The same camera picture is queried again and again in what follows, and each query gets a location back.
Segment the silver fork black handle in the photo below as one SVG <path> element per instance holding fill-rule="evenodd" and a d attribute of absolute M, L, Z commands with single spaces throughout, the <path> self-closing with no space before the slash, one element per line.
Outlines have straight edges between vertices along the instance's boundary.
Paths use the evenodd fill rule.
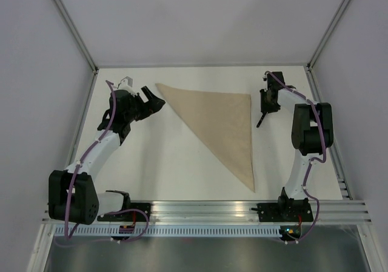
<path fill-rule="evenodd" d="M 259 119 L 259 121 L 257 122 L 257 124 L 256 124 L 256 128 L 259 128 L 260 126 L 261 126 L 261 124 L 262 124 L 262 122 L 263 122 L 263 120 L 264 120 L 264 118 L 267 116 L 267 112 L 263 112 L 262 113 L 262 115 L 261 115 L 261 117 L 260 117 L 260 119 Z"/>

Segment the beige cloth napkin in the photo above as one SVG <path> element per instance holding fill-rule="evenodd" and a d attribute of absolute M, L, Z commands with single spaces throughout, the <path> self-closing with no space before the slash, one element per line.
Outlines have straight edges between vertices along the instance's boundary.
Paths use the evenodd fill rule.
<path fill-rule="evenodd" d="M 197 138 L 254 192 L 251 95 L 156 87 Z"/>

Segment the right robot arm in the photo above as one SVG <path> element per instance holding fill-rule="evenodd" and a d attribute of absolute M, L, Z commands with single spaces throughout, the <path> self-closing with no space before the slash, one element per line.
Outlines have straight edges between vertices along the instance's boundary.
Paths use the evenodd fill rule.
<path fill-rule="evenodd" d="M 332 106 L 326 102 L 315 102 L 294 86 L 286 85 L 281 71 L 266 71 L 263 81 L 267 82 L 267 87 L 260 90 L 262 116 L 256 126 L 261 125 L 266 115 L 282 108 L 293 115 L 291 141 L 295 157 L 276 206 L 278 216 L 289 221 L 298 214 L 299 207 L 308 205 L 311 195 L 308 194 L 307 183 L 313 164 L 325 163 L 327 149 L 333 144 Z"/>

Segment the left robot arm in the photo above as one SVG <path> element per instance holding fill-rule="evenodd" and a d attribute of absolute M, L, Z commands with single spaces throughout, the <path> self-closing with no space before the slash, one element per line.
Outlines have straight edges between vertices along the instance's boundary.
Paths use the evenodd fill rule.
<path fill-rule="evenodd" d="M 75 224 L 92 224 L 103 214 L 112 214 L 119 221 L 132 215 L 127 192 L 107 190 L 97 193 L 94 181 L 109 157 L 124 143 L 132 122 L 159 112 L 165 100 L 147 87 L 139 93 L 128 87 L 112 89 L 109 108 L 97 127 L 95 140 L 81 157 L 64 170 L 54 170 L 48 178 L 48 215 L 51 219 Z"/>

